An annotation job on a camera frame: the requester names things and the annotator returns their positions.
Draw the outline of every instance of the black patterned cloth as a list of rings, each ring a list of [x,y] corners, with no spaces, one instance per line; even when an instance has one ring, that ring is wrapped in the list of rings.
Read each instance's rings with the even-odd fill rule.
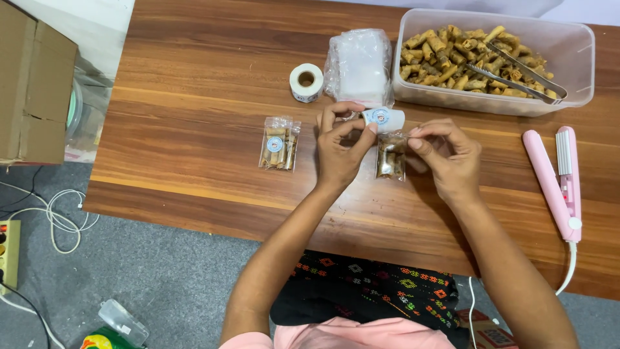
[[[458,297],[449,273],[306,250],[270,315],[285,326],[403,317],[441,330],[461,349],[469,332],[459,326]]]

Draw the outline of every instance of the white cable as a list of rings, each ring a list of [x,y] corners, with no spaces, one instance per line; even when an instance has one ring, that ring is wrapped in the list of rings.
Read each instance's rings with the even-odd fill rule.
[[[4,182],[0,182],[0,184],[3,184],[5,186],[17,189],[19,191],[23,191],[24,193],[30,194],[34,197],[36,197],[37,199],[39,199],[39,201],[41,201],[44,205],[45,208],[39,208],[39,207],[31,207],[28,209],[23,209],[23,210],[19,210],[13,214],[11,214],[11,216],[9,216],[9,220],[13,219],[13,217],[17,214],[20,214],[22,212],[25,211],[43,211],[45,212],[45,214],[47,215],[47,219],[50,221],[50,237],[51,237],[51,244],[54,246],[54,249],[58,252],[58,253],[62,253],[62,254],[68,254],[71,253],[73,251],[75,251],[75,249],[79,246],[80,241],[82,240],[82,232],[91,228],[95,223],[97,223],[97,221],[99,220],[99,215],[97,215],[97,218],[95,219],[95,221],[93,223],[91,223],[91,225],[89,225],[88,227],[86,227],[86,223],[88,222],[88,216],[89,213],[86,212],[86,219],[84,220],[84,223],[82,224],[81,227],[78,227],[73,221],[71,221],[70,219],[68,219],[67,217],[55,213],[52,211],[51,207],[54,204],[54,202],[61,197],[62,195],[65,194],[69,194],[69,193],[76,193],[79,196],[79,205],[78,208],[82,207],[82,199],[86,197],[86,195],[80,191],[77,190],[73,190],[73,189],[65,189],[62,190],[60,192],[58,192],[56,195],[54,195],[52,197],[52,199],[50,200],[50,203],[47,203],[47,201],[45,201],[42,197],[40,197],[39,195],[36,195],[35,193],[31,193],[27,190],[24,190],[22,188],[4,183]],[[69,224],[69,226],[65,225],[59,218],[62,218],[65,222],[67,222]],[[61,230],[64,230],[65,232],[69,232],[69,233],[76,233],[77,236],[77,242],[75,244],[75,246],[73,246],[72,249],[68,250],[68,251],[62,251],[58,248],[57,244],[56,244],[56,239],[54,238],[54,227],[57,227]]]
[[[474,349],[478,349],[476,347],[476,337],[474,336],[474,324],[471,321],[471,313],[474,311],[474,304],[476,304],[474,288],[471,286],[471,276],[469,277],[469,290],[471,292],[471,308],[469,308],[469,330],[471,331],[471,342],[474,344]]]
[[[10,300],[6,299],[2,293],[0,292],[0,299],[2,299],[6,304],[9,304],[10,306],[16,307],[18,309],[27,311],[31,314],[37,314],[34,310],[30,309],[30,308],[26,308],[26,307],[22,307],[20,305],[17,305],[13,302],[11,302]],[[58,348],[60,349],[65,349],[64,345],[62,343],[60,343],[60,341],[54,336],[54,334],[51,332],[50,327],[47,325],[47,322],[45,321],[45,319],[43,319],[43,317],[41,317],[41,319],[43,320],[43,324],[45,325],[45,330],[47,331],[47,334],[50,336],[51,340],[54,341],[54,343],[56,343],[56,345],[58,345]]]
[[[575,265],[577,264],[577,243],[573,241],[568,241],[569,249],[570,249],[570,264],[569,271],[566,273],[566,278],[564,279],[564,283],[560,288],[556,291],[556,296],[560,294],[566,286],[569,285],[570,279],[573,277],[573,273],[575,272]]]

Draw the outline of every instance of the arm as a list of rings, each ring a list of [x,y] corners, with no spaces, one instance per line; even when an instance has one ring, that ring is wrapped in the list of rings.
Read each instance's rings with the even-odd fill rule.
[[[578,348],[575,331],[554,291],[481,198],[480,144],[449,119],[421,124],[410,135],[415,138],[409,146],[433,170],[437,191],[456,215],[476,256],[485,289],[519,347]],[[428,136],[444,136],[454,155],[440,155],[424,140]]]
[[[334,127],[335,113],[362,111],[353,102],[325,108],[318,119],[317,140],[321,170],[316,187],[299,203],[284,223],[260,246],[243,269],[226,306],[220,345],[247,332],[269,335],[269,310],[286,283],[319,222],[344,189],[355,179],[361,159],[372,146],[377,125],[364,128],[364,120]],[[353,129],[364,130],[359,141],[347,149],[340,145]]]

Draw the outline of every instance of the electrical outlet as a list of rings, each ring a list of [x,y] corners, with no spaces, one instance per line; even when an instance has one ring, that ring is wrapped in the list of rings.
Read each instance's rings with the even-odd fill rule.
[[[20,220],[0,220],[0,269],[4,272],[4,284],[17,289],[17,264],[19,263]],[[2,288],[2,294],[10,292]]]

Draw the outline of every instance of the wood grain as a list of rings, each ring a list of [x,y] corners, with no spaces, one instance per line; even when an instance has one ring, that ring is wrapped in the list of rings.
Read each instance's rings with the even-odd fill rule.
[[[398,37],[406,9],[287,0],[137,0],[84,208],[90,212],[265,239],[316,182],[314,117],[332,102],[295,101],[290,71],[323,66],[329,39],[380,24]],[[583,240],[569,292],[620,299],[620,28],[596,33],[594,99],[537,118],[416,104],[405,129],[452,117],[483,146],[481,190],[552,287],[567,247],[521,134],[537,130],[554,165],[554,134],[575,129]],[[265,117],[303,122],[295,173],[257,167]],[[429,174],[374,180],[375,149],[331,207],[310,248],[457,274],[476,273],[458,223]]]

